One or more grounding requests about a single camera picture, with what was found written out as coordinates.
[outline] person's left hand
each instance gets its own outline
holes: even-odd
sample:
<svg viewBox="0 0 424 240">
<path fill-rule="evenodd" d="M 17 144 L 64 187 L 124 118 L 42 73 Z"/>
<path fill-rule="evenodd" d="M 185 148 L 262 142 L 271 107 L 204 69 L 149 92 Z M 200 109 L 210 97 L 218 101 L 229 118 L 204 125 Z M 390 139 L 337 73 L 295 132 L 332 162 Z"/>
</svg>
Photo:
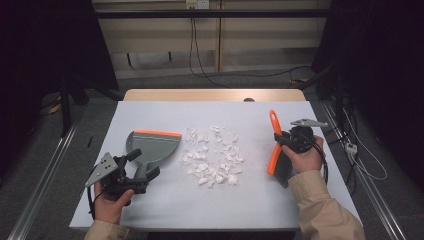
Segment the person's left hand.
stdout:
<svg viewBox="0 0 424 240">
<path fill-rule="evenodd" d="M 99 181 L 94 184 L 94 193 L 98 196 L 102 192 L 102 186 Z M 94 202 L 96 211 L 96 219 L 108 223 L 118 224 L 121 221 L 122 208 L 131 200 L 134 190 L 127 190 L 122 196 L 116 200 L 110 200 L 106 193 L 102 193 Z"/>
</svg>

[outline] beige sleeve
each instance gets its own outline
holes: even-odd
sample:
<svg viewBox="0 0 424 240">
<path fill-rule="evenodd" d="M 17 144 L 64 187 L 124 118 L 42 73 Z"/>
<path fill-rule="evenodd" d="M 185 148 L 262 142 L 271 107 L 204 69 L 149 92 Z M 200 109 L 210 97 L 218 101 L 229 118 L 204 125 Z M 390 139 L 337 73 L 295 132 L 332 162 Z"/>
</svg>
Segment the beige sleeve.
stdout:
<svg viewBox="0 0 424 240">
<path fill-rule="evenodd" d="M 85 240 L 121 240 L 127 238 L 129 229 L 120 225 L 94 220 Z"/>
<path fill-rule="evenodd" d="M 289 185 L 300 209 L 303 239 L 365 239 L 359 220 L 331 198 L 321 172 L 297 174 Z"/>
</svg>

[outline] table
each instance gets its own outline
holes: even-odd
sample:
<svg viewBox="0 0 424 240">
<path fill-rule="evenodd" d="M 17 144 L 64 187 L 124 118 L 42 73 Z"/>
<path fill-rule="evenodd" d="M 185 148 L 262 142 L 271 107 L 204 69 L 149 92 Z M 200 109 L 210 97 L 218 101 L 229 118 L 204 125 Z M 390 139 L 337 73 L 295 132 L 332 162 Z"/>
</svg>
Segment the table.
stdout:
<svg viewBox="0 0 424 240">
<path fill-rule="evenodd" d="M 274 177 L 267 175 L 266 167 L 275 146 L 269 109 L 277 112 L 283 129 L 291 127 L 289 122 L 293 120 L 315 119 L 310 103 L 302 100 L 299 92 L 281 89 L 130 90 L 125 101 L 118 104 L 97 162 L 105 152 L 116 156 L 125 154 L 126 137 L 134 128 L 177 131 L 186 137 L 188 127 L 209 131 L 211 125 L 225 126 L 226 133 L 238 134 L 237 145 L 245 161 L 240 164 L 243 173 L 238 175 L 237 185 L 199 186 L 197 179 L 187 174 L 190 167 L 180 162 L 185 150 L 194 147 L 181 140 L 177 150 L 161 165 L 161 175 L 151 182 L 147 193 L 135 196 L 132 204 L 124 208 L 121 224 L 143 231 L 297 229 L 298 208 L 291 191 L 283 189 Z M 166 100 L 173 101 L 158 101 L 161 93 L 167 96 Z M 275 101 L 277 96 L 288 96 L 288 93 L 299 98 L 287 101 L 289 98 L 281 97 L 284 101 Z M 155 101 L 130 101 L 149 94 Z M 213 101 L 220 99 L 220 95 L 226 101 Z M 184 96 L 203 101 L 184 101 Z M 264 102 L 239 102 L 246 97 Z M 319 128 L 314 132 L 323 136 Z M 219 144 L 213 140 L 213 134 L 210 139 L 208 158 L 218 159 L 219 153 L 213 149 L 219 150 Z M 330 194 L 359 219 L 326 143 L 324 151 L 329 165 Z M 127 164 L 128 176 L 132 176 L 136 168 L 134 164 Z M 70 227 L 88 229 L 92 219 L 87 212 L 84 195 Z"/>
</svg>

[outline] white tabletop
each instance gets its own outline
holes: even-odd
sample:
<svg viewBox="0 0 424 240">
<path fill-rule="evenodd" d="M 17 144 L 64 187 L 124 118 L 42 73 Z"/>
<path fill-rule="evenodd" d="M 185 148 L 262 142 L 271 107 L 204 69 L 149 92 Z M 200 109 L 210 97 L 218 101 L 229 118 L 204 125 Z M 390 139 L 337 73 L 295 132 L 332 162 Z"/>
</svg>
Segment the white tabletop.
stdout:
<svg viewBox="0 0 424 240">
<path fill-rule="evenodd" d="M 283 130 L 291 121 L 315 114 L 309 102 L 140 102 L 118 104 L 97 162 L 106 152 L 113 156 L 126 154 L 125 142 L 135 129 L 180 132 L 196 128 L 210 137 L 209 161 L 219 158 L 218 143 L 211 126 L 225 127 L 224 133 L 237 134 L 236 144 L 243 173 L 237 185 L 228 183 L 199 186 L 197 178 L 188 175 L 189 166 L 180 160 L 185 149 L 194 147 L 181 140 L 177 150 L 161 165 L 160 175 L 147 188 L 147 193 L 133 197 L 123 210 L 121 224 L 145 231 L 183 230 L 287 230 L 299 227 L 298 207 L 289 188 L 283 189 L 277 180 L 267 175 L 266 168 L 275 146 L 269 110 L 274 109 Z M 320 128 L 315 135 L 323 137 Z M 332 197 L 359 219 L 349 192 L 344 185 L 334 158 L 324 143 L 329 168 L 328 189 Z M 137 165 L 127 164 L 132 178 Z M 71 228 L 87 229 L 92 224 L 84 195 L 70 223 Z"/>
</svg>

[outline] gray dustpan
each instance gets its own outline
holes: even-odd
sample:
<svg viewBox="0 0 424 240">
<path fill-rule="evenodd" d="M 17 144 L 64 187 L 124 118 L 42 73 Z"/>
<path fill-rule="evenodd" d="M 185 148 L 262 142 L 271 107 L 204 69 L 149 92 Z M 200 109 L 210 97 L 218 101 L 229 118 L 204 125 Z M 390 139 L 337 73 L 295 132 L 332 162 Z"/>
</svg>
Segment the gray dustpan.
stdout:
<svg viewBox="0 0 424 240">
<path fill-rule="evenodd" d="M 135 159 L 140 165 L 134 178 L 146 178 L 147 172 L 159 166 L 174 152 L 180 140 L 180 133 L 152 130 L 131 132 L 127 138 L 127 152 L 130 153 L 137 148 L 142 152 L 142 155 Z"/>
</svg>

